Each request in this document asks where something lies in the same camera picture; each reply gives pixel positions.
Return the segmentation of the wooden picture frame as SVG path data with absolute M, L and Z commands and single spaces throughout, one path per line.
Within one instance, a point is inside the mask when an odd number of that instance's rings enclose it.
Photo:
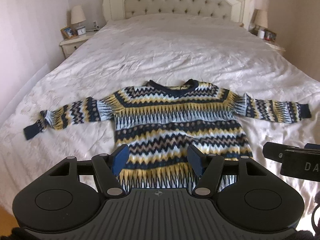
M 67 39 L 67 40 L 69 40 L 69 39 L 71 39 L 71 38 L 73 38 L 73 37 L 76 37 L 76 33 L 75 33 L 74 30 L 73 30 L 71 27 L 69 27 L 69 26 L 62 28 L 62 29 L 61 29 L 61 33 L 62 33 L 62 35 L 63 35 L 63 38 L 64 38 L 64 39 Z

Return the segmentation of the left beige table lamp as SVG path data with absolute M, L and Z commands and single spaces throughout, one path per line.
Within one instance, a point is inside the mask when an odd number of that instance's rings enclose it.
M 71 9 L 71 25 L 76 29 L 81 26 L 82 22 L 86 20 L 83 8 L 81 5 L 76 5 Z

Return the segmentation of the cream nightstand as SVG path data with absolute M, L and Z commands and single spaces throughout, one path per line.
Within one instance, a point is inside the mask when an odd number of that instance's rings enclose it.
M 62 49 L 65 59 L 70 57 L 82 44 L 92 38 L 95 34 L 96 32 L 87 32 L 83 35 L 61 41 L 59 46 Z
M 258 35 L 258 31 L 256 29 L 251 29 L 249 31 L 251 34 L 257 36 Z M 276 42 L 274 41 L 267 41 L 267 40 L 264 40 L 264 42 L 274 51 L 278 52 L 281 56 L 284 55 L 285 53 L 285 48 L 283 48 L 282 46 L 280 46 L 279 44 L 277 44 Z

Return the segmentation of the navy yellow patterned knit sweater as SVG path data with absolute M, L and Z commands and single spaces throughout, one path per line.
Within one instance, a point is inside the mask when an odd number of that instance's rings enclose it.
M 26 139 L 51 128 L 64 129 L 86 122 L 113 120 L 116 145 L 129 147 L 129 159 L 117 175 L 124 190 L 187 188 L 196 176 L 187 160 L 194 145 L 204 154 L 238 160 L 253 155 L 237 116 L 294 124 L 311 117 L 307 104 L 254 99 L 247 94 L 188 80 L 180 87 L 153 81 L 125 87 L 102 99 L 87 97 L 39 119 L 23 132 Z

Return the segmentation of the dark framed photo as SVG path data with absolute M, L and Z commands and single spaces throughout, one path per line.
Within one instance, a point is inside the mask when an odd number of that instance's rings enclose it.
M 275 42 L 276 41 L 277 34 L 273 31 L 270 31 L 268 29 L 265 29 L 265 35 L 264 39 L 267 41 Z

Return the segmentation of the beige table lamp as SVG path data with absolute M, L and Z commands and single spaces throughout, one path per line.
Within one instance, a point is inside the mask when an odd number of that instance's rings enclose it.
M 81 26 L 82 22 L 86 20 L 83 8 L 81 5 L 76 5 L 71 9 L 71 25 L 76 29 Z
M 266 10 L 257 9 L 254 23 L 257 29 L 268 28 L 268 13 Z

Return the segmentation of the cream tufted headboard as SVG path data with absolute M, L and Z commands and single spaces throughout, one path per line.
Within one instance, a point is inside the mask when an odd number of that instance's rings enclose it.
M 180 14 L 212 17 L 239 23 L 245 29 L 251 21 L 251 0 L 103 0 L 106 21 L 140 15 Z

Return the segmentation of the right cream nightstand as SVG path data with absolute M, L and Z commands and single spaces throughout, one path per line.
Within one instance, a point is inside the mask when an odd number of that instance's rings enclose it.
M 256 29 L 251 29 L 249 31 L 251 34 L 257 36 L 258 35 L 258 31 Z M 280 46 L 279 44 L 277 44 L 276 42 L 274 41 L 267 41 L 267 40 L 264 40 L 264 42 L 274 51 L 278 52 L 281 56 L 284 55 L 285 53 L 285 48 L 283 48 L 282 46 Z

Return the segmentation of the right beige table lamp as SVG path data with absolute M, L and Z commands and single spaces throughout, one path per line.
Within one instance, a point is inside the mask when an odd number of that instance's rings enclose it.
M 257 29 L 268 28 L 268 13 L 266 10 L 257 9 L 254 23 Z

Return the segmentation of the white cup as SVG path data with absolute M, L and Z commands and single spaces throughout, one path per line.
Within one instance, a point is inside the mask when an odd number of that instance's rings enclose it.
M 259 29 L 258 30 L 258 37 L 260 39 L 264 39 L 264 36 L 265 36 L 265 31 L 263 29 Z

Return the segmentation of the left cream nightstand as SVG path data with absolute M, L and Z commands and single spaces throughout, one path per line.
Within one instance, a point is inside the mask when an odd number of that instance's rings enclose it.
M 65 59 L 70 57 L 82 44 L 92 38 L 95 34 L 96 32 L 87 32 L 83 35 L 61 41 L 59 46 L 62 49 Z

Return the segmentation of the small white alarm clock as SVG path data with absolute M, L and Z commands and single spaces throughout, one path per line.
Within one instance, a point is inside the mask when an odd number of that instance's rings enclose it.
M 79 26 L 76 28 L 76 33 L 78 36 L 86 34 L 86 27 L 85 26 Z

